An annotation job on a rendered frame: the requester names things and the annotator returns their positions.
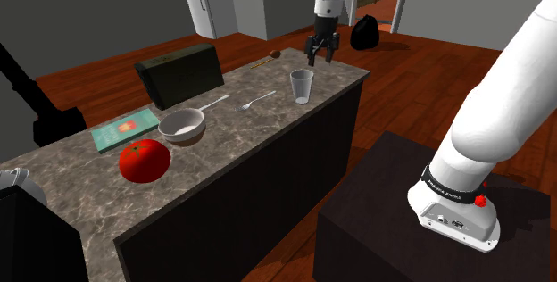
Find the red tomato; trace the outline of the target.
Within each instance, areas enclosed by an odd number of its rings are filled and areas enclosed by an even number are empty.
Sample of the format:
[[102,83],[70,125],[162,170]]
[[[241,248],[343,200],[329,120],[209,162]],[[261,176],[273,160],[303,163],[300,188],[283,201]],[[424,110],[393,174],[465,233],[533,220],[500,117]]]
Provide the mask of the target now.
[[121,152],[121,175],[134,183],[150,183],[160,178],[170,167],[170,151],[158,141],[142,139]]

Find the black slanted floor object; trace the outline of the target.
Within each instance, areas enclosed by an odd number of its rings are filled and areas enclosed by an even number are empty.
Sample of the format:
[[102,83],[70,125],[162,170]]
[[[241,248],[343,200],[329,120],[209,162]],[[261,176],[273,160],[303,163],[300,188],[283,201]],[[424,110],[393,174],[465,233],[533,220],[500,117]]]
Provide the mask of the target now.
[[86,121],[79,108],[74,106],[64,111],[58,109],[1,43],[0,71],[11,82],[12,89],[36,113],[37,119],[33,122],[33,139],[38,146],[50,145],[87,129]]

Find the teal book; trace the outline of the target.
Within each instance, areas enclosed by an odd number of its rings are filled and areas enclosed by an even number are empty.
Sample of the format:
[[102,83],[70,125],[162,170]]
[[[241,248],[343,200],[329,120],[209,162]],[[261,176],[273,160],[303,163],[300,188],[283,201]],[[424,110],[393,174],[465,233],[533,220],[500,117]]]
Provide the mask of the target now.
[[105,153],[156,129],[159,123],[159,119],[150,109],[144,109],[122,120],[92,130],[91,135],[97,151]]

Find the dark robot stand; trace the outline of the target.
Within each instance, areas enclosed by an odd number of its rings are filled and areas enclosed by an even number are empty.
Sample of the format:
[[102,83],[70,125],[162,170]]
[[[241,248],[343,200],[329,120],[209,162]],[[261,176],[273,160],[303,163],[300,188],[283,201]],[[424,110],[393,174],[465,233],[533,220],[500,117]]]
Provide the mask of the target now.
[[553,282],[549,195],[490,174],[501,241],[482,253],[423,228],[407,191],[432,149],[384,132],[318,215],[317,282]]

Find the clear drinking glass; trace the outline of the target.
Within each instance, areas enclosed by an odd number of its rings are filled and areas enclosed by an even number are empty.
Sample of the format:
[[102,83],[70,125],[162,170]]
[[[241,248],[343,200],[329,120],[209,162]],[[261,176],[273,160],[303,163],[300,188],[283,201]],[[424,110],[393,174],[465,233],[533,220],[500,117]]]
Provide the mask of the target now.
[[313,71],[307,69],[294,70],[290,73],[293,95],[297,104],[309,102],[313,77]]

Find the grey kettle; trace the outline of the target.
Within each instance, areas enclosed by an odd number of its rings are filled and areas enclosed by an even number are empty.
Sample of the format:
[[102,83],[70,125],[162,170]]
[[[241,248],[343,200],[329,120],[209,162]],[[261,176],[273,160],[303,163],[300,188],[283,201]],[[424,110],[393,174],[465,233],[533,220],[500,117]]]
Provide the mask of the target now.
[[28,194],[47,206],[47,199],[43,189],[29,178],[29,171],[23,168],[0,170],[0,190],[19,186]]

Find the brown wooden honey dipper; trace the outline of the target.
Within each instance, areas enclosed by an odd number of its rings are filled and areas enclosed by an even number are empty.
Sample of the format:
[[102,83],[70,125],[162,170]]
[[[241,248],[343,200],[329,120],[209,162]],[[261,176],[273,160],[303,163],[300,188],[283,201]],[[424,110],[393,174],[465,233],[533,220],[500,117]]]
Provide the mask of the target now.
[[270,59],[267,59],[267,60],[265,60],[265,61],[259,62],[259,63],[255,64],[255,65],[251,66],[251,69],[257,68],[257,67],[259,67],[259,66],[261,66],[261,65],[263,65],[263,64],[265,64],[265,63],[267,63],[267,62],[271,62],[271,61],[273,61],[273,60],[275,60],[275,59],[278,59],[280,56],[281,56],[281,52],[280,52],[279,50],[272,50],[272,51],[270,52]]

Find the marble-topped dark kitchen island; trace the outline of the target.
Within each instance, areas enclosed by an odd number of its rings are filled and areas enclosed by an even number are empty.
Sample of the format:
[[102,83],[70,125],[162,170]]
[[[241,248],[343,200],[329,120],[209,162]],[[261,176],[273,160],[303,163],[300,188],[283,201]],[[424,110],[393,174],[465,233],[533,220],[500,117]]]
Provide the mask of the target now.
[[[99,153],[90,130],[4,163],[22,167],[47,208],[78,230],[89,282],[240,282],[345,174],[366,70],[317,60],[310,100],[286,49],[261,67],[224,75],[191,98],[206,129],[151,183],[127,181],[120,148]],[[245,111],[235,108],[276,90]]]

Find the silver spoon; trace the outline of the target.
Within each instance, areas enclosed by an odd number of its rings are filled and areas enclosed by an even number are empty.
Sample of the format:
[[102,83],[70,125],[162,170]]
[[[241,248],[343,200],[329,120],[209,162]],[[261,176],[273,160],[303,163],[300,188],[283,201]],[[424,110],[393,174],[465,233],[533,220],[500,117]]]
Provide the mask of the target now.
[[207,109],[207,108],[209,108],[209,107],[215,105],[216,103],[219,103],[219,102],[221,102],[221,101],[223,101],[223,100],[225,100],[225,99],[227,99],[227,98],[229,98],[229,97],[230,97],[230,95],[224,95],[224,96],[220,97],[219,99],[217,99],[217,100],[215,100],[215,101],[213,101],[213,102],[211,102],[211,103],[209,103],[209,104],[206,104],[206,105],[204,105],[204,106],[198,108],[198,110],[199,110],[199,111],[203,111],[203,110],[205,110],[205,109]]

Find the dark green box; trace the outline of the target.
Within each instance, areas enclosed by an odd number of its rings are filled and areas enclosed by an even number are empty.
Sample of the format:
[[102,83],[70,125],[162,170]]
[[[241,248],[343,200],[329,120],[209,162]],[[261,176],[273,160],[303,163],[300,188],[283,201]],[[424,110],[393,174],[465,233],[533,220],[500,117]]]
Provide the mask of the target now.
[[201,43],[134,64],[161,111],[224,84],[214,45]]

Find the white refrigerator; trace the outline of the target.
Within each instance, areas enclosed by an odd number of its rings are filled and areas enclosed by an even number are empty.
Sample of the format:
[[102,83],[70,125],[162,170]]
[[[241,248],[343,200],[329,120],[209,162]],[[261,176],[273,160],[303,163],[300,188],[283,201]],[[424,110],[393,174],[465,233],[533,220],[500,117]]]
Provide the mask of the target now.
[[233,0],[187,0],[195,31],[217,39],[238,32]]

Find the black bag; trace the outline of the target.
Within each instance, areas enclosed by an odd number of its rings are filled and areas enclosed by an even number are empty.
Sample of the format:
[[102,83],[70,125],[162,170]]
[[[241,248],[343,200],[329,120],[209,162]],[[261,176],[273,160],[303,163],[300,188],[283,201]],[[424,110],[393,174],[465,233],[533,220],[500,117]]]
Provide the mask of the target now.
[[373,16],[366,14],[354,25],[350,45],[354,50],[361,51],[374,48],[378,43],[378,22]]

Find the white bowl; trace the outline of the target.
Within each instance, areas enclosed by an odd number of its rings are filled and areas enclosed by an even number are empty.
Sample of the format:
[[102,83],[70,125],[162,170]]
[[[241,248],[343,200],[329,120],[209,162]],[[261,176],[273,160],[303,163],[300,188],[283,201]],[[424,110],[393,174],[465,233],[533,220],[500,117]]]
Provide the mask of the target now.
[[193,108],[186,108],[167,115],[158,126],[163,138],[178,146],[196,144],[203,137],[205,129],[204,113]]

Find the silver fork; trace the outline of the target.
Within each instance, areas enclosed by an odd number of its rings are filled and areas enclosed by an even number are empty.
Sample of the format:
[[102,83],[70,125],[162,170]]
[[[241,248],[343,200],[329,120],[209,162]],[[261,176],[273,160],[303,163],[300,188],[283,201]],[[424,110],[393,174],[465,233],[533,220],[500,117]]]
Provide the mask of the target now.
[[245,111],[245,110],[249,109],[253,103],[255,103],[255,102],[259,101],[259,100],[262,100],[263,98],[266,98],[266,97],[268,97],[268,96],[274,95],[276,92],[277,92],[276,90],[273,90],[273,91],[269,92],[269,93],[266,94],[266,95],[262,95],[262,96],[260,96],[260,97],[258,97],[258,98],[255,98],[254,100],[248,102],[247,104],[243,104],[243,105],[241,105],[241,106],[236,107],[236,108],[235,108],[235,111],[236,111],[236,112]]

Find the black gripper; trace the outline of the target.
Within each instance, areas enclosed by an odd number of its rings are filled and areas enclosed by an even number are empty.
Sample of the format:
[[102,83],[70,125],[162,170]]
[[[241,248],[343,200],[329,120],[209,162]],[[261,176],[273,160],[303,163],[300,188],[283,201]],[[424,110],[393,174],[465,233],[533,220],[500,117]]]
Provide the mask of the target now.
[[314,35],[307,37],[304,49],[309,66],[314,66],[315,55],[320,50],[323,39],[327,48],[326,62],[331,63],[334,52],[339,48],[340,35],[335,33],[337,22],[338,17],[315,16]]

